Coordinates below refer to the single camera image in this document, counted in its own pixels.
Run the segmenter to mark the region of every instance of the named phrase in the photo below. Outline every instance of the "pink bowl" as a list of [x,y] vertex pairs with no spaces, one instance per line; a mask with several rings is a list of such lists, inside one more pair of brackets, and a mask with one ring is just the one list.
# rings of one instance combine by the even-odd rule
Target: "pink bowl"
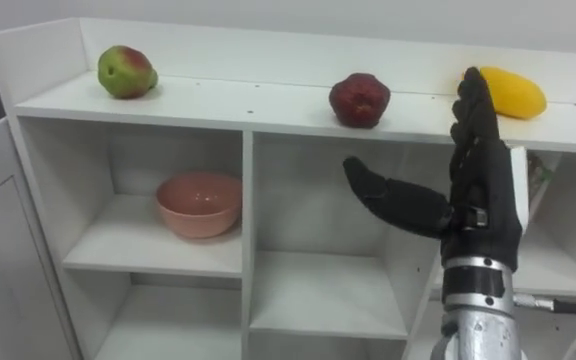
[[159,186],[166,225],[182,238],[201,239],[228,230],[241,214],[241,181],[206,172],[175,176]]

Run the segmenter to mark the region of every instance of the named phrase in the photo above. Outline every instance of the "white cabinet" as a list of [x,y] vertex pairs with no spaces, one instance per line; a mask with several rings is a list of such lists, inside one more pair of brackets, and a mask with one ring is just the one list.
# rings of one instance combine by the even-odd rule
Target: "white cabinet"
[[[115,44],[149,56],[155,90],[122,101],[97,83]],[[86,360],[427,359],[438,244],[370,215],[341,162],[447,193],[450,108],[473,63],[529,74],[551,101],[500,118],[557,168],[515,282],[576,299],[576,54],[101,19],[0,32],[0,89]],[[393,91],[372,130],[328,104],[354,71]],[[241,224],[208,244],[173,237],[153,199],[196,169],[243,180]],[[575,353],[575,316],[520,317],[528,359]]]
[[0,120],[0,360],[76,356],[37,225],[8,123]]

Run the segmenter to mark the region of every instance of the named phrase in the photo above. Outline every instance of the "red apple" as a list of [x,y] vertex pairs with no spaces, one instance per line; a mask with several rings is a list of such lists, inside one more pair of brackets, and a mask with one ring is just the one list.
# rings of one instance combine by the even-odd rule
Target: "red apple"
[[355,73],[333,86],[328,100],[343,125],[372,128],[386,111],[390,89],[374,75]]

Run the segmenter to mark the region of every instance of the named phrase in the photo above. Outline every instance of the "silver metal cylinder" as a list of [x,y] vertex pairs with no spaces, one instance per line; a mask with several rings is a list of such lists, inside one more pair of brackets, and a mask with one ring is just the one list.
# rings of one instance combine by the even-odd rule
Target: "silver metal cylinder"
[[444,338],[433,349],[432,360],[521,360],[510,268],[484,257],[456,258],[445,264],[446,270],[457,267],[500,272],[503,293],[445,296],[441,329]]

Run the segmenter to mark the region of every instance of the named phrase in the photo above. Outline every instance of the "robotic arm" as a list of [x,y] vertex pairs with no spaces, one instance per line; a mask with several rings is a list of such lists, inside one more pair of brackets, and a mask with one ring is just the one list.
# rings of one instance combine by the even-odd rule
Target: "robotic arm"
[[466,71],[458,94],[449,199],[385,179],[354,157],[344,161],[344,171],[375,216],[441,241],[445,315],[432,359],[520,360],[512,274],[528,220],[525,151],[500,140],[488,86],[476,68]]

